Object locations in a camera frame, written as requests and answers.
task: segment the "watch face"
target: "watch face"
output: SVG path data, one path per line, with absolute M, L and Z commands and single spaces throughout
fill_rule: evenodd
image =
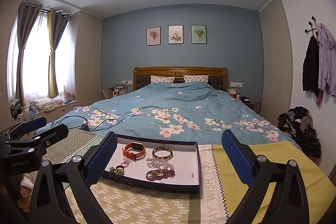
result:
M 144 146 L 142 143 L 132 142 L 132 148 L 135 150 L 142 151 Z

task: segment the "coat rack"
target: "coat rack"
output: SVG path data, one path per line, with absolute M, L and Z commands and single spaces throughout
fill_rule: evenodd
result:
M 315 17 L 312 16 L 311 19 L 315 22 L 315 25 L 316 25 L 316 19 L 315 19 Z M 305 33 L 309 33 L 309 32 L 312 32 L 313 30 L 316 30 L 316 28 L 313 28 L 313 24 L 311 22 L 308 22 L 308 24 L 311 26 L 311 30 L 305 29 L 305 31 L 304 31 Z

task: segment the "window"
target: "window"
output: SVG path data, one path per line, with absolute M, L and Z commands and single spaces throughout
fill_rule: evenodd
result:
M 60 96 L 64 95 L 64 83 L 68 67 L 67 45 L 69 43 L 68 26 L 64 30 L 60 43 L 55 51 L 56 83 Z M 33 99 L 48 97 L 48 67 L 50 43 L 47 24 L 47 14 L 40 13 L 24 50 L 22 63 L 22 82 L 26 104 Z M 18 59 L 17 18 L 15 19 L 8 49 L 7 59 L 7 88 L 9 100 L 15 98 L 16 70 Z

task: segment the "blue wall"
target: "blue wall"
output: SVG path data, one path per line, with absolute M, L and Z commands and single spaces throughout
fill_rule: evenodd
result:
M 168 45 L 168 26 L 183 25 L 184 44 Z M 191 44 L 191 25 L 207 26 L 208 44 Z M 161 26 L 161 45 L 146 46 L 147 28 Z M 206 66 L 228 69 L 230 82 L 253 102 L 263 96 L 263 39 L 258 12 L 223 5 L 170 5 L 105 18 L 102 88 L 133 80 L 134 67 Z

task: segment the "picture frame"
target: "picture frame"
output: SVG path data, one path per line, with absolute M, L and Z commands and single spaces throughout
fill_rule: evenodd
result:
M 168 26 L 168 44 L 183 44 L 183 25 Z
M 147 28 L 147 46 L 161 45 L 161 27 Z
M 191 44 L 207 44 L 207 26 L 191 25 Z

